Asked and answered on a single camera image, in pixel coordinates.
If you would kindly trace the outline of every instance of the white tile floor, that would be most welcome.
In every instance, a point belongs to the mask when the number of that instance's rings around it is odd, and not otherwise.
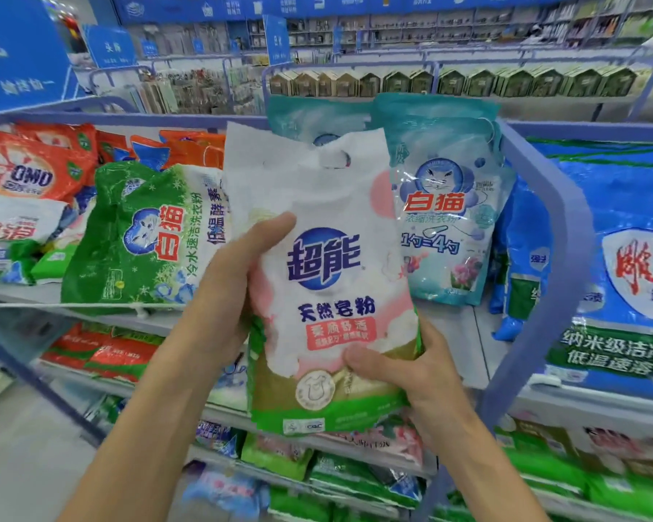
[[[0,522],[56,519],[95,454],[79,434],[29,387],[14,385],[0,396]],[[184,485],[182,480],[177,497]],[[179,498],[169,516],[169,522],[230,519],[205,502],[182,504]]]

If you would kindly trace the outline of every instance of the person's right hand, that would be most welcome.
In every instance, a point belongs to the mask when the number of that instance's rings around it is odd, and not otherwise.
[[[427,318],[418,314],[425,353],[416,360],[390,359],[374,350],[353,346],[344,360],[359,377],[402,388],[414,410],[413,420],[423,442],[443,460],[479,421],[461,385],[448,342]]]

